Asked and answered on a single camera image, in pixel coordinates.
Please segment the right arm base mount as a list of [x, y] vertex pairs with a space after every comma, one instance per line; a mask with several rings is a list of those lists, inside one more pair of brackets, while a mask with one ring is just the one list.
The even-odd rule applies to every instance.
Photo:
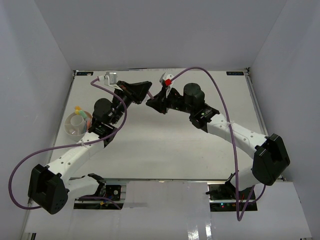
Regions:
[[[232, 173], [227, 180], [223, 181], [207, 181], [207, 190], [205, 194], [209, 198], [209, 205], [211, 212], [236, 212], [236, 194], [235, 187], [229, 183], [231, 177], [234, 177], [235, 173]], [[247, 198], [250, 194], [252, 187], [248, 187], [238, 193], [239, 196], [239, 212], [243, 210]], [[252, 193], [246, 211], [254, 212], [258, 211], [257, 203], [255, 202], [255, 192]]]

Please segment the white divided round container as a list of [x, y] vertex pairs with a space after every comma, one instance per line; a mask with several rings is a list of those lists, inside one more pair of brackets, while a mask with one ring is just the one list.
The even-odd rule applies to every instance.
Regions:
[[[87, 116], [92, 117], [89, 112], [85, 111], [85, 113], [87, 114]], [[71, 113], [64, 121], [64, 132], [74, 142], [78, 142], [79, 140], [81, 140], [87, 132], [86, 131], [85, 133], [82, 133], [84, 121], [86, 120], [83, 119], [81, 115], [76, 114], [75, 112]]]

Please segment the pink red pen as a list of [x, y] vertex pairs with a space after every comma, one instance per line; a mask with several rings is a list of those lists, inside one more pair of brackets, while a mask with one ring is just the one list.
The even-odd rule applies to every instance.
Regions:
[[149, 91], [147, 92], [147, 94], [150, 97], [150, 99], [152, 99], [152, 100], [154, 99], [153, 95]]

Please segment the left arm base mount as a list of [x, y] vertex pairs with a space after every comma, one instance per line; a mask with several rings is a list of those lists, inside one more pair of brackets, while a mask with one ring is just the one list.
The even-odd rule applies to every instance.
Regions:
[[95, 173], [89, 173], [68, 182], [70, 191], [76, 194], [74, 208], [78, 210], [121, 210], [124, 200], [122, 186], [109, 184]]

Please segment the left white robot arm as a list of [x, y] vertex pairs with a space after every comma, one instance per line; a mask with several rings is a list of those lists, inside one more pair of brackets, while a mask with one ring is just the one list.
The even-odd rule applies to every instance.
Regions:
[[76, 147], [45, 166], [38, 164], [31, 171], [28, 196], [49, 214], [58, 213], [71, 193], [76, 198], [103, 199], [107, 183], [90, 173], [71, 179], [74, 173], [93, 155], [102, 151], [119, 130], [115, 125], [131, 103], [141, 104], [152, 86], [150, 81], [127, 83], [118, 81], [113, 99], [98, 99], [93, 107], [91, 126]]

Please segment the green marker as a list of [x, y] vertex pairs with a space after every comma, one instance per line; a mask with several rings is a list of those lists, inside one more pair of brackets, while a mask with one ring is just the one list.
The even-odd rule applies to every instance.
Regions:
[[82, 109], [78, 110], [78, 114], [82, 116], [84, 120], [88, 117], [87, 114]]

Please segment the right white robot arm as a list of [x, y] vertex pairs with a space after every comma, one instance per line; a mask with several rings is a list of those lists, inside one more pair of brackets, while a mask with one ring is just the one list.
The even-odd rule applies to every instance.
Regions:
[[242, 196], [244, 190], [251, 186], [272, 186], [290, 165], [281, 136], [275, 133], [263, 135], [230, 122], [222, 113], [206, 104], [205, 93], [196, 83], [186, 84], [183, 94], [164, 85], [157, 95], [147, 100], [146, 105], [161, 114], [166, 114], [168, 110], [189, 114], [189, 121], [194, 127], [226, 140], [252, 159], [251, 166], [235, 173], [226, 182], [226, 195], [233, 200]]

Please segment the orange pencil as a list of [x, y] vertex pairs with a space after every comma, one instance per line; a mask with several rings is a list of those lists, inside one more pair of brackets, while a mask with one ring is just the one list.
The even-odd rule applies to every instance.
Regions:
[[86, 124], [86, 130], [85, 131], [88, 131], [89, 128], [91, 127], [91, 124], [92, 124], [92, 117], [91, 116], [88, 116], [85, 119], [85, 124]]

